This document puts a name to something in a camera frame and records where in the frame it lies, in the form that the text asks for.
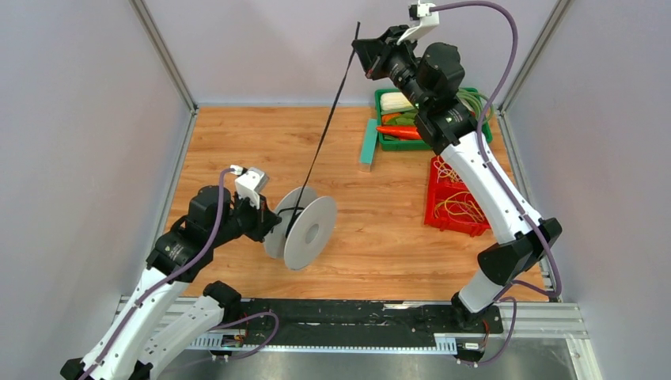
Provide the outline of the white perforated cable spool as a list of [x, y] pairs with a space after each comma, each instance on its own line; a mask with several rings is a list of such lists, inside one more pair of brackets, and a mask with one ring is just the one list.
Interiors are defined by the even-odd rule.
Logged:
[[309, 186], [297, 187], [280, 201], [274, 213], [282, 221], [265, 237], [265, 253], [299, 271], [323, 252], [334, 230], [337, 204], [331, 196], [318, 196]]

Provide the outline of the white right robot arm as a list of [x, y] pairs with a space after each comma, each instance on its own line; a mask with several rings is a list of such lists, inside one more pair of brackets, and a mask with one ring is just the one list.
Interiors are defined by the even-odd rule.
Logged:
[[522, 272], [549, 255], [563, 228], [543, 218], [502, 173], [475, 117], [457, 99], [465, 74], [457, 47], [432, 43], [416, 56], [416, 44], [401, 39], [407, 30], [392, 26], [351, 46], [368, 79], [391, 80], [415, 107], [421, 139], [457, 172], [494, 233], [496, 243], [477, 257], [478, 271], [452, 297], [452, 322], [469, 332]]

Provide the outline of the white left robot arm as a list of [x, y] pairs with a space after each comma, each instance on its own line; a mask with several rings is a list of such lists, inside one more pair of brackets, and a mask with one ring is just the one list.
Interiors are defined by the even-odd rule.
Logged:
[[242, 236], [262, 242], [280, 218], [267, 208], [259, 185], [206, 186], [191, 200], [188, 213], [160, 236], [134, 292], [110, 329], [89, 353], [67, 360], [65, 379], [156, 379], [205, 332], [247, 326], [241, 294], [222, 281], [208, 284], [202, 296], [162, 330], [158, 323], [214, 250]]

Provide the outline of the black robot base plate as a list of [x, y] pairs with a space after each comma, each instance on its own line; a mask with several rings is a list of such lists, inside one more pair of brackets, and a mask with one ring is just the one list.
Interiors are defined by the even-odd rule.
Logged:
[[429, 348], [437, 334], [500, 334], [499, 308], [462, 325], [448, 302], [251, 298], [223, 324], [246, 344], [315, 348]]

